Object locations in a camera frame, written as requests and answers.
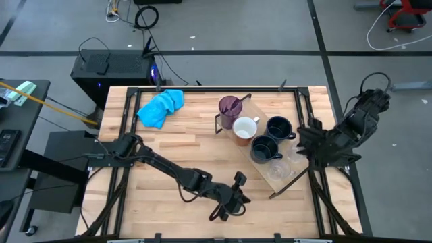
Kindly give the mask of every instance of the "purple cup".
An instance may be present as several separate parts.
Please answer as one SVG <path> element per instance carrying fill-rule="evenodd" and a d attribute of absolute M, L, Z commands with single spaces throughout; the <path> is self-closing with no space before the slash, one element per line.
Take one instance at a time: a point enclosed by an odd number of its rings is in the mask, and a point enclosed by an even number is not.
<path fill-rule="evenodd" d="M 223 97 L 219 102 L 222 127 L 225 129 L 232 129 L 232 124 L 238 118 L 242 109 L 243 104 L 239 98 L 234 96 Z"/>

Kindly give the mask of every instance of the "wooden table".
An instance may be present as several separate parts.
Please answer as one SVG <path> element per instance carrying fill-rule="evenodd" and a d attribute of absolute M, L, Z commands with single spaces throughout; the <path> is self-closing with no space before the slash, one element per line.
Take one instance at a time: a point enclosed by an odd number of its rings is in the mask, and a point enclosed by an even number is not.
<path fill-rule="evenodd" d="M 102 141 L 118 137 L 126 90 L 127 87 L 111 87 L 109 91 L 99 133 Z M 326 87 L 310 86 L 309 91 L 315 117 L 325 128 L 332 128 L 335 120 Z M 248 92 L 229 94 L 243 97 Z M 154 95 L 156 93 L 144 93 L 140 105 L 145 105 Z M 215 134 L 217 104 L 225 95 L 226 92 L 185 92 L 184 107 L 167 117 L 162 129 L 145 128 L 138 122 L 136 133 L 156 153 L 182 167 L 205 170 L 213 175 L 215 182 L 231 185 L 236 171 L 242 171 L 248 178 L 242 189 L 252 200 L 246 205 L 246 214 L 230 217 L 227 222 L 219 219 L 210 222 L 208 217 L 217 204 L 215 201 L 199 198 L 186 204 L 180 199 L 175 180 L 148 165 L 136 163 L 130 171 L 121 238 L 154 238 L 155 233 L 162 233 L 163 238 L 273 238 L 274 233 L 280 233 L 283 238 L 318 236 L 307 174 L 282 195 L 269 200 L 273 189 L 226 134 Z M 298 127 L 298 119 L 290 117 L 295 109 L 292 94 L 253 92 L 252 99 L 269 117 L 285 116 L 293 127 Z M 126 131 L 130 130 L 131 123 L 132 114 Z M 87 185 L 82 211 L 89 223 L 105 206 L 110 176 L 111 169 L 105 168 Z M 327 177 L 334 205 L 345 220 L 361 232 L 351 184 L 334 168 L 327 169 Z M 329 233 L 323 203 L 321 208 Z M 116 207 L 112 210 L 109 232 L 113 232 L 115 213 Z M 80 219 L 77 234 L 83 231 L 85 226 Z"/>

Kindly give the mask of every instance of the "black mug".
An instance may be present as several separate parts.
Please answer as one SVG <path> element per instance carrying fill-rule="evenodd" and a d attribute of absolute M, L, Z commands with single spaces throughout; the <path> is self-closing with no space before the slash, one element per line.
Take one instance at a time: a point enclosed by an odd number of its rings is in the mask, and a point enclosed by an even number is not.
<path fill-rule="evenodd" d="M 250 156 L 256 163 L 265 164 L 272 159 L 281 159 L 282 155 L 278 152 L 277 142 L 269 136 L 261 135 L 252 141 Z"/>
<path fill-rule="evenodd" d="M 296 134 L 292 131 L 290 121 L 284 117 L 272 117 L 267 122 L 265 134 L 272 137 L 276 142 L 284 139 L 295 139 Z"/>

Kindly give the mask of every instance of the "blue light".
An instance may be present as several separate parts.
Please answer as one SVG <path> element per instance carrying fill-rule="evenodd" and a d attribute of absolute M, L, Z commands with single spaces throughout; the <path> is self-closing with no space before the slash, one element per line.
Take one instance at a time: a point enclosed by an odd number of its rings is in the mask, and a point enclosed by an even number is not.
<path fill-rule="evenodd" d="M 157 78 L 157 66 L 156 66 L 155 64 L 153 64 L 153 65 L 151 66 L 151 69 L 150 69 L 150 75 L 151 75 L 151 78 L 152 78 L 153 80 L 156 80 L 156 78 Z"/>

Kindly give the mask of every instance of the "blue cloth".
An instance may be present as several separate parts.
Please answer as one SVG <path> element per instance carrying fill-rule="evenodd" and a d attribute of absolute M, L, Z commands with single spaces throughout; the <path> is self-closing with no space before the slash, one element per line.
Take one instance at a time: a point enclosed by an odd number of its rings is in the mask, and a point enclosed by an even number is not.
<path fill-rule="evenodd" d="M 138 117 L 144 126 L 161 129 L 167 115 L 182 108 L 184 104 L 183 91 L 165 90 L 155 96 L 138 111 Z"/>

